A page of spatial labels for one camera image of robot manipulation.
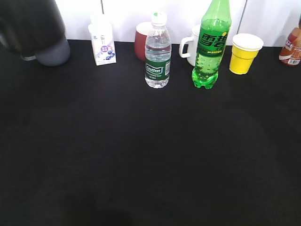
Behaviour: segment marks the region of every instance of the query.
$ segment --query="white backdrop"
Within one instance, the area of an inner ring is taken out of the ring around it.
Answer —
[[[231,45],[236,34],[246,0],[230,0],[232,27],[228,38]],[[89,40],[87,26],[90,15],[101,13],[100,0],[56,0],[66,25],[68,39]],[[103,0],[104,13],[110,18],[115,41],[134,41],[137,24],[150,21],[156,10],[167,13],[167,27],[172,43],[191,35],[199,24],[211,0]]]
[[[283,46],[300,14],[301,0],[248,0],[239,32],[261,37],[265,46]]]

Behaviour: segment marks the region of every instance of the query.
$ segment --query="bottle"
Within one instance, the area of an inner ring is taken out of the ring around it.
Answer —
[[[169,80],[171,42],[165,27],[167,15],[156,12],[151,17],[152,30],[145,44],[145,81],[153,88],[165,87]]]
[[[295,27],[288,36],[285,46],[279,55],[279,60],[291,67],[297,66],[301,61],[301,17],[299,27]]]
[[[202,18],[196,65],[192,71],[195,87],[211,89],[215,84],[230,27],[229,0],[213,0]]]
[[[91,16],[91,24],[88,29],[96,65],[116,63],[113,28],[108,18],[104,14]]]

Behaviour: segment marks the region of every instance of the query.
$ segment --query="green bottle label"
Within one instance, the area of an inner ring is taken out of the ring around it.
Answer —
[[[146,59],[146,77],[151,80],[161,81],[169,77],[170,59],[163,62],[153,62]]]
[[[228,32],[205,30],[201,28],[198,39],[198,53],[206,57],[222,56],[226,47]]]

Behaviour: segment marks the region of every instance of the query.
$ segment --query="bottle cap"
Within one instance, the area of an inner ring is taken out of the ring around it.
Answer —
[[[165,12],[155,12],[151,16],[151,22],[156,26],[165,26],[167,22],[167,15]]]

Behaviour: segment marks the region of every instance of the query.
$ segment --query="mug handle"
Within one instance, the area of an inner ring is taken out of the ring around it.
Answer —
[[[184,45],[189,41],[193,41],[193,37],[183,38],[181,43],[180,43],[179,54],[182,58],[190,57],[190,53],[183,53]]]

